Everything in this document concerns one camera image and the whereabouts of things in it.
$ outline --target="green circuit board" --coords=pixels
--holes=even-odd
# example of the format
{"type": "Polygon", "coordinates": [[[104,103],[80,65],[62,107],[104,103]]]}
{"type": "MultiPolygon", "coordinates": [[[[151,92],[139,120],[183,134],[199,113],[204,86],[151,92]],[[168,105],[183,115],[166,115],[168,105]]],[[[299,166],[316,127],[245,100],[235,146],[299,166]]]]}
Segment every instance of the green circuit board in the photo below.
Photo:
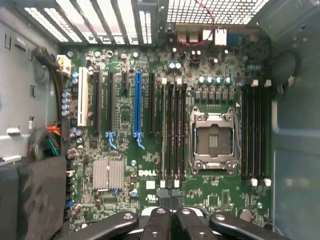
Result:
{"type": "MultiPolygon", "coordinates": [[[[230,107],[234,108],[241,127],[241,90],[238,87],[241,81],[250,81],[255,77],[268,78],[265,71],[250,69],[251,64],[263,64],[270,57],[269,41],[249,42],[230,46],[211,46],[201,49],[200,64],[190,65],[192,51],[184,49],[185,55],[180,59],[179,54],[172,54],[174,46],[163,48],[140,47],[115,47],[94,46],[87,48],[68,49],[73,52],[72,72],[78,72],[79,67],[88,66],[88,59],[94,65],[95,71],[100,72],[102,84],[101,92],[101,119],[100,133],[97,133],[93,120],[89,117],[87,126],[77,127],[82,130],[82,143],[76,139],[70,143],[70,148],[75,148],[77,156],[73,161],[73,206],[81,204],[82,208],[74,219],[75,224],[91,220],[99,220],[113,215],[119,211],[129,210],[139,212],[147,207],[159,206],[160,169],[162,160],[163,130],[168,125],[163,125],[162,89],[164,79],[169,83],[170,78],[181,78],[186,84],[185,89],[185,129],[188,133],[189,115],[194,106],[201,112],[213,114],[225,114],[230,107]],[[171,62],[180,62],[179,70],[170,69],[171,62]],[[127,91],[123,91],[122,72],[127,73],[127,91]],[[141,91],[141,142],[143,150],[137,144],[133,136],[135,115],[135,73],[142,73],[141,91]],[[113,109],[112,115],[108,115],[108,73],[114,73],[113,109]],[[150,133],[150,75],[154,74],[154,129],[150,133]],[[215,84],[215,79],[221,77],[231,79],[226,85],[215,84]],[[210,91],[221,93],[233,93],[232,100],[210,100],[199,98],[202,93],[210,91]],[[106,137],[108,120],[113,119],[114,144],[116,149],[110,146],[106,137]],[[97,191],[93,186],[95,161],[118,161],[123,163],[123,186],[97,191]]],[[[65,90],[76,94],[77,86],[72,84],[72,78],[65,83],[65,90]]],[[[94,82],[88,80],[88,112],[93,113],[95,106],[94,82]]],[[[70,103],[71,117],[77,116],[78,99],[72,98],[70,103]]],[[[185,156],[188,158],[190,147],[187,139],[185,144],[185,156]]],[[[270,174],[270,144],[266,148],[267,172],[270,174]]],[[[216,211],[230,212],[236,215],[241,208],[248,208],[254,214],[254,222],[262,225],[263,217],[269,217],[271,212],[270,187],[259,185],[249,186],[241,179],[241,163],[233,174],[226,170],[206,169],[193,174],[188,161],[184,163],[184,179],[181,179],[177,188],[183,205],[206,208],[210,213],[216,211]]]]}

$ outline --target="white pci slot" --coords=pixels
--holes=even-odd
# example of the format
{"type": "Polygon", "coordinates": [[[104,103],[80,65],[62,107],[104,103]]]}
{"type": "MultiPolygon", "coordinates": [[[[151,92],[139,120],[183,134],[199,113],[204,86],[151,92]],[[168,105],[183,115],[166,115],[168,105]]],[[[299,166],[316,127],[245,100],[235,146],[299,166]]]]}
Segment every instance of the white pci slot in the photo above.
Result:
{"type": "Polygon", "coordinates": [[[88,74],[89,70],[86,67],[79,67],[78,81],[78,126],[87,126],[88,124],[88,74]]]}

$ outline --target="red cable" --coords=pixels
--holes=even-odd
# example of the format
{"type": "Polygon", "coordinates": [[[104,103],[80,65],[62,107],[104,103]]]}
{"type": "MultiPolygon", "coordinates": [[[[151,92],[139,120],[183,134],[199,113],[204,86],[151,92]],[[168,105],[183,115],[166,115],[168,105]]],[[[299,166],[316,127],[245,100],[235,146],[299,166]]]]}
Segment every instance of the red cable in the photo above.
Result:
{"type": "Polygon", "coordinates": [[[180,39],[178,39],[179,44],[186,45],[187,47],[198,47],[198,46],[206,44],[208,42],[208,39],[210,38],[210,36],[214,34],[214,30],[215,30],[215,18],[212,15],[211,11],[205,5],[203,5],[202,3],[198,2],[198,0],[194,0],[194,1],[197,4],[199,4],[201,8],[205,9],[207,11],[207,13],[210,15],[210,17],[212,19],[212,28],[211,28],[211,33],[208,36],[207,40],[203,40],[203,41],[200,41],[200,42],[197,42],[197,43],[194,43],[194,44],[190,44],[190,43],[187,43],[185,41],[181,41],[180,39]]]}

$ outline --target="cpu socket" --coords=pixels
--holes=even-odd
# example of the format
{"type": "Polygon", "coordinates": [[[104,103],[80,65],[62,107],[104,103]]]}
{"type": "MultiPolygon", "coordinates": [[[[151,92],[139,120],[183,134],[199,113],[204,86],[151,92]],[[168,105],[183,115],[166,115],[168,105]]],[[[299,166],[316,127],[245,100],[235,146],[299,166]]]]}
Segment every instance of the cpu socket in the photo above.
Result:
{"type": "Polygon", "coordinates": [[[190,113],[189,161],[193,174],[199,170],[227,170],[233,175],[239,164],[235,157],[233,108],[224,113],[204,113],[194,106],[190,113]]]}

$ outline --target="motherboard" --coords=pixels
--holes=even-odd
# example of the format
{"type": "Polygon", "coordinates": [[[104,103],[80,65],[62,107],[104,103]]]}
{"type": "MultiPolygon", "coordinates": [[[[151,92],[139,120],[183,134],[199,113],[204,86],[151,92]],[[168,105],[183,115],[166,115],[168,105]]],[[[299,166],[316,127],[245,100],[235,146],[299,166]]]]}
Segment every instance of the motherboard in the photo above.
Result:
{"type": "Polygon", "coordinates": [[[270,41],[66,49],[73,225],[160,206],[270,217],[270,41]]]}

